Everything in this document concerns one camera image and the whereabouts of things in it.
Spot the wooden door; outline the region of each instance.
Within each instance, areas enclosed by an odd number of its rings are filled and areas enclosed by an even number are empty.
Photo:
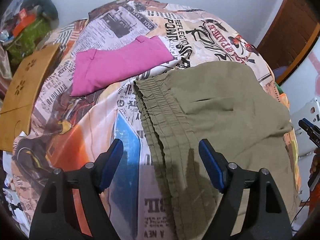
[[[271,69],[289,67],[305,48],[316,27],[317,19],[305,0],[284,0],[257,51]]]

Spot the cardboard sheet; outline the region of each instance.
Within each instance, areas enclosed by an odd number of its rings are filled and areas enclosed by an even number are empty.
[[[29,134],[34,102],[59,51],[59,45],[49,45],[23,59],[19,65],[0,112],[1,150],[12,152],[13,141],[21,131]]]

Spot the bed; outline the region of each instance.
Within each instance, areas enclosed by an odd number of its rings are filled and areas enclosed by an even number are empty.
[[[117,49],[139,35],[166,37],[167,47],[177,52],[175,60],[87,96],[70,96],[78,52]],[[12,162],[13,183],[29,225],[54,167],[79,169],[119,138],[127,156],[101,198],[116,231],[122,239],[174,238],[141,125],[134,80],[208,61],[236,61],[250,66],[265,92],[289,107],[286,95],[279,94],[271,69],[255,48],[223,20],[201,9],[154,0],[117,0],[91,11],[88,19],[50,32],[44,40],[38,49],[60,43],[63,57],[42,86],[30,134],[21,134],[14,141]],[[284,135],[284,141],[298,192],[293,130]],[[74,198],[82,232],[90,234],[76,191]]]

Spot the hand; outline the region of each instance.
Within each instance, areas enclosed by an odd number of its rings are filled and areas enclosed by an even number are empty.
[[[310,169],[311,174],[314,173],[317,169],[317,166],[320,165],[320,148],[315,149],[314,153],[316,155],[313,156],[311,169]]]

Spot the pink towel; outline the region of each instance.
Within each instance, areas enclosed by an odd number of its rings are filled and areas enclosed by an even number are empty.
[[[89,49],[76,55],[71,96],[90,94],[108,85],[139,75],[174,60],[158,36],[138,36],[117,50]]]

